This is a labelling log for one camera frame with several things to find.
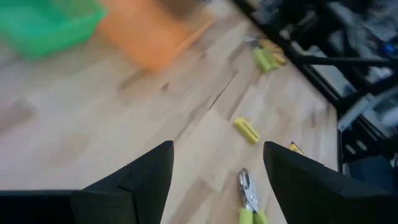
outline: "green plastic tray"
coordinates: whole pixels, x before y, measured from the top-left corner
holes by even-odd
[[[93,0],[0,0],[0,38],[41,58],[88,40],[105,14]]]

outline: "orange bin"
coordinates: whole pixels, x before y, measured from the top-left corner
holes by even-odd
[[[103,0],[108,15],[99,25],[133,61],[152,72],[164,69],[214,23],[205,8],[182,19],[159,1]]]

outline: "small yellow block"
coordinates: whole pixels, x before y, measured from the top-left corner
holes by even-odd
[[[298,145],[296,145],[296,143],[294,143],[294,142],[291,142],[291,143],[290,143],[289,149],[290,149],[291,151],[297,152],[297,153],[299,153],[300,155],[303,155],[303,156],[304,156],[303,151],[301,151],[301,149],[298,147]]]
[[[255,144],[260,140],[258,133],[251,127],[249,121],[246,121],[246,119],[237,117],[234,120],[234,126],[250,143]]]

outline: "yellow handle pliers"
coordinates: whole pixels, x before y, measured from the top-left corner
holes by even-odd
[[[239,224],[268,224],[264,211],[258,207],[256,189],[246,169],[239,172],[239,190],[244,205],[240,211]]]
[[[247,35],[244,41],[252,48],[254,61],[262,72],[278,69],[276,59],[268,49],[261,47],[258,38]]]

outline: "wooden tabletop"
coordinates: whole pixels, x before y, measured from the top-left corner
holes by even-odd
[[[158,74],[99,34],[36,62],[1,47],[0,189],[81,189],[172,139],[162,223],[238,223],[242,167],[270,223],[285,223],[262,143],[295,141],[336,170],[336,112],[293,65],[259,72],[242,42],[254,28],[228,1],[209,9],[217,22]],[[259,144],[233,128],[237,116],[250,120]]]

